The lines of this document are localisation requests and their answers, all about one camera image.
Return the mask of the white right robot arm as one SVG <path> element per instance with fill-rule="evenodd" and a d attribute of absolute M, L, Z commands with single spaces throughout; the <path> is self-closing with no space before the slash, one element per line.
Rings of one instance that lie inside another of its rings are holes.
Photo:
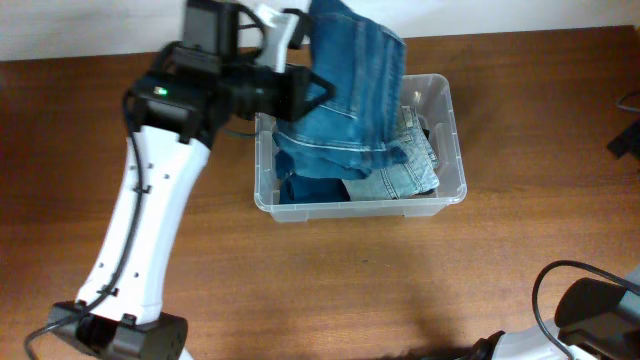
<path fill-rule="evenodd" d="M 561 267 L 590 273 L 574 282 L 561 298 L 554 318 L 544 321 L 539 290 L 545 276 Z M 622 278 L 595 266 L 558 260 L 534 281 L 532 310 L 536 326 L 497 332 L 480 339 L 470 359 L 637 359 L 639 357 L 639 272 Z"/>

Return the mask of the light blue jeans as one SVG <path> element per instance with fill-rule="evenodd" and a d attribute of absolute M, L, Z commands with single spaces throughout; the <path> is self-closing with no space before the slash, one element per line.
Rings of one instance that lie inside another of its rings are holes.
<path fill-rule="evenodd" d="M 424 121 L 415 105 L 400 106 L 396 134 L 407 161 L 373 170 L 362 180 L 344 180 L 351 201 L 406 199 L 439 186 L 435 172 L 439 160 L 423 134 Z"/>

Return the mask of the dark blue jeans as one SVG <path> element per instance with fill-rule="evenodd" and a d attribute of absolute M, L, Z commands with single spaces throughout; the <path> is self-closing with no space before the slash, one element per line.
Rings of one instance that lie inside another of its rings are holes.
<path fill-rule="evenodd" d="M 404 41 L 340 0 L 314 1 L 309 14 L 312 70 L 336 94 L 296 122 L 278 121 L 278 172 L 359 180 L 406 162 L 395 132 Z"/>

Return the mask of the small black garment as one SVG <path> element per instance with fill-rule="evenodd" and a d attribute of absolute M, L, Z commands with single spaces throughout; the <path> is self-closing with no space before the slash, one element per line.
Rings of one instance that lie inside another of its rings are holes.
<path fill-rule="evenodd" d="M 425 135 L 425 137 L 427 139 L 427 142 L 429 143 L 430 131 L 428 129 L 425 129 L 425 128 L 422 128 L 422 131 L 423 131 L 423 134 Z M 420 195 L 427 196 L 427 195 L 431 195 L 433 192 L 434 192 L 434 189 L 431 189 L 431 190 L 429 190 L 427 192 L 421 193 Z"/>

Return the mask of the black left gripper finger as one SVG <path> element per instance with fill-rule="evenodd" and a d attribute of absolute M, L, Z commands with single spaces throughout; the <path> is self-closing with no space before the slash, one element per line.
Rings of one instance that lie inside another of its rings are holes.
<path fill-rule="evenodd" d="M 303 69 L 301 117 L 332 100 L 336 87 L 308 68 Z"/>
<path fill-rule="evenodd" d="M 292 14 L 298 17 L 298 22 L 290 38 L 288 48 L 300 50 L 304 38 L 309 36 L 313 30 L 313 19 L 308 13 L 296 8 L 285 8 L 282 13 Z"/>

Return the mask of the blue garment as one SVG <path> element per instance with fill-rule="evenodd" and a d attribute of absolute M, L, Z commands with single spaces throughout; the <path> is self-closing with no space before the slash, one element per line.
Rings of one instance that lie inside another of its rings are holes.
<path fill-rule="evenodd" d="M 294 171 L 293 158 L 284 151 L 279 151 L 275 155 L 275 171 L 280 180 L 280 204 L 332 203 L 350 200 L 341 179 L 300 176 Z"/>

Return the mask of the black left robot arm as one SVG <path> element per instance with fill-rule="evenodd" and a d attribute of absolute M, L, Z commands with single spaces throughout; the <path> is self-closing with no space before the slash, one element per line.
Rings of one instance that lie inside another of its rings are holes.
<path fill-rule="evenodd" d="M 163 311 L 167 265 L 192 188 L 217 133 L 258 114 L 294 122 L 334 86 L 291 65 L 311 32 L 298 9 L 190 1 L 182 36 L 124 94 L 126 168 L 96 262 L 48 332 L 98 359 L 185 359 L 187 321 Z"/>

